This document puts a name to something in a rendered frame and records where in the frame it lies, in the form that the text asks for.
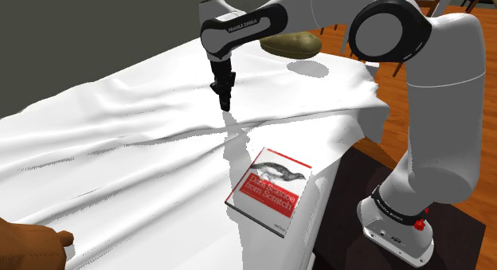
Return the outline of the brown teddy bear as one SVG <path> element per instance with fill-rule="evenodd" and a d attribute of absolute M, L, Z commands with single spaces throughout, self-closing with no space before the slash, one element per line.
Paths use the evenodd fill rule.
<path fill-rule="evenodd" d="M 65 270 L 72 233 L 43 225 L 14 224 L 0 217 L 0 270 Z"/>

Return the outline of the white and red book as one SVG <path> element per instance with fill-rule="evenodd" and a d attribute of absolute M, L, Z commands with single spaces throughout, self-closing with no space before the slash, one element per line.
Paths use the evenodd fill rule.
<path fill-rule="evenodd" d="M 283 238 L 310 177 L 311 166 L 265 147 L 225 204 Z"/>

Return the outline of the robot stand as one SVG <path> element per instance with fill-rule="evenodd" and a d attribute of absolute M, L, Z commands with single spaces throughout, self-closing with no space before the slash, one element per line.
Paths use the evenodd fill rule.
<path fill-rule="evenodd" d="M 390 172 L 354 147 L 344 154 L 315 241 L 312 270 L 475 270 L 486 225 L 452 205 L 429 206 L 435 249 L 421 268 L 364 236 L 357 205 Z"/>

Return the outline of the brown potato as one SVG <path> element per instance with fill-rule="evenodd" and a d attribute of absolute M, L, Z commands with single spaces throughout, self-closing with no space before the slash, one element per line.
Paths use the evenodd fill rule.
<path fill-rule="evenodd" d="M 320 53 L 322 42 L 313 33 L 299 32 L 261 38 L 260 47 L 279 57 L 303 60 Z"/>

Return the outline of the white bed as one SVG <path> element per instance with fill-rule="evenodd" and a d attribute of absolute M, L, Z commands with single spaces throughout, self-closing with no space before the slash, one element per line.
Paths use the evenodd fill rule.
<path fill-rule="evenodd" d="M 306 270 L 340 158 L 389 106 L 359 61 L 231 61 L 228 112 L 193 40 L 0 119 L 0 246 L 66 230 L 66 270 Z M 225 204 L 264 147 L 312 168 L 285 237 Z"/>

